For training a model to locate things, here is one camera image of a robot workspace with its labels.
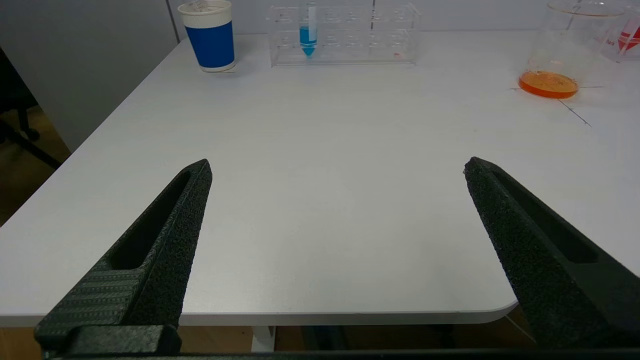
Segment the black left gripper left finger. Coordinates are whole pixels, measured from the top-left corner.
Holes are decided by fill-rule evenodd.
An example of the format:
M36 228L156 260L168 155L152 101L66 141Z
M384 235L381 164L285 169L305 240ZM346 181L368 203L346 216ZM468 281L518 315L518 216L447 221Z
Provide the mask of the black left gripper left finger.
M174 357L212 184L185 168L35 327L44 358Z

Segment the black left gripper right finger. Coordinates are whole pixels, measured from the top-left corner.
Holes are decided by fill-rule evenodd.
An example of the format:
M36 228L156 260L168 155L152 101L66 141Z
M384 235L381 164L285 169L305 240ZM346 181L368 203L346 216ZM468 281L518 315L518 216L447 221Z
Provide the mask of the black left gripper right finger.
M538 346L639 347L637 275L493 162L463 173Z

